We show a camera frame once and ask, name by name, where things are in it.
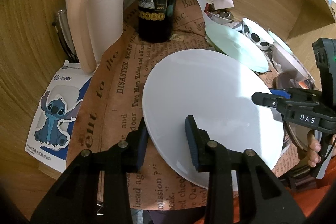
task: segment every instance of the wooden wall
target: wooden wall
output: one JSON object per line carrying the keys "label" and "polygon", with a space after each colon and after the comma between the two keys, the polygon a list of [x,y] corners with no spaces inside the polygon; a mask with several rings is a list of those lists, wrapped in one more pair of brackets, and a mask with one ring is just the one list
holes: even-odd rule
{"label": "wooden wall", "polygon": [[64,0],[0,3],[0,180],[29,218],[54,182],[25,144],[39,99],[65,60],[51,26]]}
{"label": "wooden wall", "polygon": [[321,88],[320,72],[316,66],[311,44],[321,37],[336,39],[336,23],[331,23],[324,12],[306,1],[287,42],[293,53],[312,74],[319,89]]}

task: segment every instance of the white plate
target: white plate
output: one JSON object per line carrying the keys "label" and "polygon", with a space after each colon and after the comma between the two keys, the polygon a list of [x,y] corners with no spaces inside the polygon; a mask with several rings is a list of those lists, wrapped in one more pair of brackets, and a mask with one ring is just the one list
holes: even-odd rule
{"label": "white plate", "polygon": [[199,128],[228,149],[255,150],[272,169],[281,153],[283,123],[275,109],[253,104],[251,96],[257,91],[270,93],[254,72],[233,58],[184,50],[167,56],[150,72],[143,116],[162,158],[179,175],[207,188],[209,174],[198,173],[192,165],[185,118],[193,115]]}
{"label": "white plate", "polygon": [[252,40],[259,49],[266,51],[274,44],[273,38],[263,27],[248,18],[243,18],[242,21],[243,35]]}
{"label": "white plate", "polygon": [[263,52],[240,32],[220,24],[206,26],[205,32],[221,52],[256,72],[268,70],[268,62]]}
{"label": "white plate", "polygon": [[272,56],[274,61],[281,65],[282,71],[292,79],[298,82],[308,79],[308,74],[300,63],[277,43],[274,43]]}
{"label": "white plate", "polygon": [[289,54],[294,55],[290,47],[281,40],[280,37],[278,37],[275,33],[272,33],[270,30],[268,30],[269,35],[273,38],[275,43],[278,43],[281,47],[283,47]]}

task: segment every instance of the red object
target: red object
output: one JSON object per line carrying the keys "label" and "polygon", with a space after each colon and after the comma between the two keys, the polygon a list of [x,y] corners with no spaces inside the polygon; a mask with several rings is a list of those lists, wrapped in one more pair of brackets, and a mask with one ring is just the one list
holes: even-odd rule
{"label": "red object", "polygon": [[[309,216],[328,192],[330,185],[336,178],[336,157],[330,160],[323,179],[316,180],[317,189],[311,189],[300,193],[291,193],[296,203],[300,206],[305,216]],[[239,222],[239,200],[234,198],[234,223]],[[195,224],[204,224],[204,218]]]}

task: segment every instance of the small dish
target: small dish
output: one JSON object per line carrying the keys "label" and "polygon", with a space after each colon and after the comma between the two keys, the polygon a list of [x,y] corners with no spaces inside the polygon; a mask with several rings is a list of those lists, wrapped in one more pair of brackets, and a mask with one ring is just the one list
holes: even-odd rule
{"label": "small dish", "polygon": [[248,18],[243,18],[242,32],[243,35],[252,40],[263,51],[268,50],[274,44],[274,40],[268,32]]}

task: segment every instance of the black cable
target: black cable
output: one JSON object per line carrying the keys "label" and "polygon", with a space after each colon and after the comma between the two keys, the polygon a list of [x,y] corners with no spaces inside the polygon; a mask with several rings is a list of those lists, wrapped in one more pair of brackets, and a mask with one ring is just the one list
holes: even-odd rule
{"label": "black cable", "polygon": [[56,21],[52,22],[51,25],[56,28],[58,40],[59,40],[59,42],[62,46],[63,51],[68,56],[69,62],[70,63],[79,63],[77,55],[75,55],[74,53],[71,52],[68,44],[63,40],[63,37],[61,37],[61,35],[59,34],[59,31],[58,31],[57,26],[56,26]]}
{"label": "black cable", "polygon": [[320,163],[320,165],[322,165],[326,159],[329,157],[330,153],[333,151],[334,147],[335,147],[335,144],[336,144],[336,137],[335,137],[335,140],[333,142],[333,145],[331,146],[331,149],[329,150],[328,154],[325,156],[325,158],[322,160],[322,162]]}

